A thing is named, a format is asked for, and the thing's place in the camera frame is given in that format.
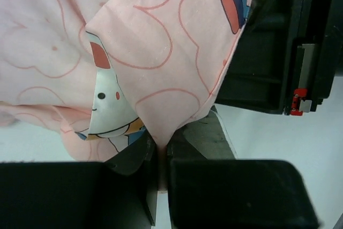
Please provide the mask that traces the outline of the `pink cartoon pillowcase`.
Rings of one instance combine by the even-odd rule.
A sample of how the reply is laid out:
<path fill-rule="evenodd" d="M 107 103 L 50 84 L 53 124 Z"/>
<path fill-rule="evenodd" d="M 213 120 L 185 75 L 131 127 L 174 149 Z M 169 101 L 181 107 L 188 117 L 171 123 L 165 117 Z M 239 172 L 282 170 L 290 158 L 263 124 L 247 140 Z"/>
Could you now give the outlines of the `pink cartoon pillowcase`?
<path fill-rule="evenodd" d="M 1 0 L 1 125 L 59 132 L 104 161 L 174 132 L 218 95 L 252 0 Z"/>

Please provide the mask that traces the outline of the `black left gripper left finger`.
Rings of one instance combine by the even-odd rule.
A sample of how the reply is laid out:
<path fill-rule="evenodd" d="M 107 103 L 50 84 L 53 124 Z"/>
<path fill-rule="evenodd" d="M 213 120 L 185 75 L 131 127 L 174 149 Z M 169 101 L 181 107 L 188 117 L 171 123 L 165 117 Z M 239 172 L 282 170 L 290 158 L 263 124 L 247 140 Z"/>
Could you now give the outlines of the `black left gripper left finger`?
<path fill-rule="evenodd" d="M 156 145 L 145 132 L 105 162 L 1 164 L 1 228 L 151 228 Z"/>

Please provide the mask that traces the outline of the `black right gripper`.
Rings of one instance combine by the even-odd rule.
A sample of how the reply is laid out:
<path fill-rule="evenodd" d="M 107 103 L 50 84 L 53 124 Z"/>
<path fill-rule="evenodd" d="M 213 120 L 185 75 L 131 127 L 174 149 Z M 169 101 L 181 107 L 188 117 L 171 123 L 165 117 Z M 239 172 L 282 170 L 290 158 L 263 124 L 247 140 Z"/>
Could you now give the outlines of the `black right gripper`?
<path fill-rule="evenodd" d="M 216 104 L 315 112 L 342 76 L 342 0 L 252 0 Z"/>

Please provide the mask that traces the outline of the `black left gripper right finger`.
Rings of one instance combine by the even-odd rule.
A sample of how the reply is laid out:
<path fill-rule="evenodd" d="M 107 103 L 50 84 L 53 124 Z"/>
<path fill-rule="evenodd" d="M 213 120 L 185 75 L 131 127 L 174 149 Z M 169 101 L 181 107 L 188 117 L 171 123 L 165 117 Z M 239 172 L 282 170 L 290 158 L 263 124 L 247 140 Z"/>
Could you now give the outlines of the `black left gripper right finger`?
<path fill-rule="evenodd" d="M 182 130 L 167 146 L 173 228 L 318 228 L 300 172 L 284 160 L 205 158 Z"/>

